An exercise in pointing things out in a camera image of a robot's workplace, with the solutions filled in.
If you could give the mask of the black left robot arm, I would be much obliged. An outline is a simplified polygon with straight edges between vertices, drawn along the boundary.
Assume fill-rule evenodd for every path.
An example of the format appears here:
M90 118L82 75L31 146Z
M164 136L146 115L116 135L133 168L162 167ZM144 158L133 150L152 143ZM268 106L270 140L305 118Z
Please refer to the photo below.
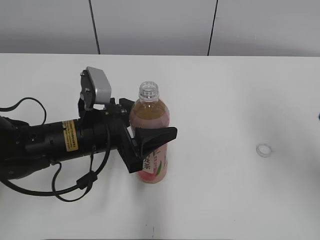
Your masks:
M137 128L128 132L133 102L122 98L105 109L85 110L78 102L80 118L30 126L0 118L0 175L7 180L24 178L54 162L117 150L129 173L139 172L144 159L176 139L175 127Z

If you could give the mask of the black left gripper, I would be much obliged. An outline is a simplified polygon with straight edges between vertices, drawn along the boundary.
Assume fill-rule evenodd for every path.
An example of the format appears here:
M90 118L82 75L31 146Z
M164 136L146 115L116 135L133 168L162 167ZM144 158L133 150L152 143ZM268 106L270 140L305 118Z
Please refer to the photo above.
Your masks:
M107 164L111 150L117 150L129 173L143 168L143 159L161 146L177 138L176 127L135 129L135 140L128 132L129 114L135 102L120 98L116 104L111 98L104 109L84 109L79 99L78 113L82 142L88 144L90 152L105 152L101 165L95 171L99 174Z

